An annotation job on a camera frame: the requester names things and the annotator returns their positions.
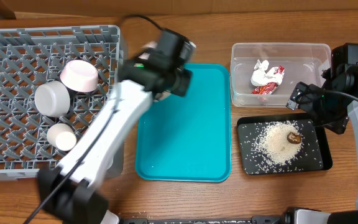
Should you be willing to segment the small pink bowl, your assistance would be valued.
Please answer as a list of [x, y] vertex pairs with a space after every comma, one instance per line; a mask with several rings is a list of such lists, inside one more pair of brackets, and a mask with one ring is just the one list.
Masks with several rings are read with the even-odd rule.
[[98, 71], [84, 60], [69, 61], [60, 74], [61, 82], [69, 89], [78, 92], [91, 92], [97, 89]]

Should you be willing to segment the large pink plate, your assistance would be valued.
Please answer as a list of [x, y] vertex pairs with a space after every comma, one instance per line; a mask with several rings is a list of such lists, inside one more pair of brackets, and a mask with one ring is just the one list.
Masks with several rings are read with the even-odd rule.
[[[156, 46], [157, 46], [157, 43], [156, 43], [156, 42], [150, 41], [150, 42], [146, 43], [142, 48], [143, 48], [144, 50], [147, 50], [147, 49], [154, 49], [154, 48], [156, 48]], [[142, 54], [139, 56], [140, 59], [148, 59], [148, 57], [149, 57], [149, 54], [148, 54], [148, 53], [142, 53]], [[162, 100], [168, 98], [170, 95], [171, 95], [171, 93], [168, 92], [168, 91], [164, 91], [164, 92], [162, 92], [162, 93], [157, 93], [157, 94], [154, 96], [154, 102], [162, 101]]]

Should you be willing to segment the brown food piece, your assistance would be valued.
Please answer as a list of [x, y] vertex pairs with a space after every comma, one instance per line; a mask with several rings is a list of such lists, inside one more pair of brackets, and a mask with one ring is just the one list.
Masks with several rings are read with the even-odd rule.
[[287, 141], [291, 144], [300, 144], [301, 143], [301, 134], [289, 132], [287, 135]]

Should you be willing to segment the white paper cup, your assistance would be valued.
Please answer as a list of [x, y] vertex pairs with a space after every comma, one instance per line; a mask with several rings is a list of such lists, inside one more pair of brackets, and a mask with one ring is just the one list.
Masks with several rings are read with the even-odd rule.
[[61, 151], [69, 151], [77, 144], [73, 130], [63, 123], [54, 124], [48, 129], [47, 141]]

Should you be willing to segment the red snack wrapper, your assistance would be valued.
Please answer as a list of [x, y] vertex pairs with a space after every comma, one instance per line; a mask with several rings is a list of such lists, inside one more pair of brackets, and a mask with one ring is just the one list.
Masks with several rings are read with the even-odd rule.
[[[285, 68], [282, 67], [281, 65], [278, 66], [277, 68], [278, 68], [277, 72], [282, 75], [282, 78], [284, 78]], [[278, 88], [278, 86], [279, 85], [276, 83], [269, 83], [265, 86], [256, 86], [254, 88], [254, 90], [252, 91], [252, 94], [271, 95]]]

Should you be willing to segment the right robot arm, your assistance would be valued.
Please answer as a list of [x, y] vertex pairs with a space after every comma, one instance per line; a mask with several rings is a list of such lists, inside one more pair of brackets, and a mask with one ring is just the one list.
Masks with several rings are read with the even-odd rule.
[[[296, 108], [310, 115], [317, 126], [336, 134], [344, 133], [351, 122], [358, 166], [358, 44], [346, 43], [331, 52], [331, 67], [322, 74], [321, 87], [299, 82], [287, 101], [287, 108]], [[358, 192], [352, 211], [327, 213], [310, 208], [290, 207], [280, 223], [358, 223]]]

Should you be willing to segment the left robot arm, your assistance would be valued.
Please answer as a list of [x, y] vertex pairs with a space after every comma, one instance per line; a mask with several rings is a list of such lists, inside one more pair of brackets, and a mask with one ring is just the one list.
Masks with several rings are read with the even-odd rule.
[[185, 96], [192, 72], [185, 68], [196, 45], [170, 29], [159, 40], [125, 60], [118, 81], [97, 117], [76, 146], [54, 169], [37, 173], [40, 210], [64, 223], [120, 223], [97, 189], [129, 131], [154, 101], [165, 93]]

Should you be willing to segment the white napkin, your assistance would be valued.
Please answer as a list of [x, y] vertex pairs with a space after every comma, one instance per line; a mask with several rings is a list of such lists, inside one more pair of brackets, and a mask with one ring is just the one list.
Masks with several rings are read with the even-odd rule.
[[251, 76], [251, 84], [253, 86], [265, 86], [269, 83], [276, 83], [278, 85], [282, 82], [282, 75], [277, 72], [277, 67], [272, 67], [269, 71], [269, 61], [258, 60], [254, 66], [254, 71]]

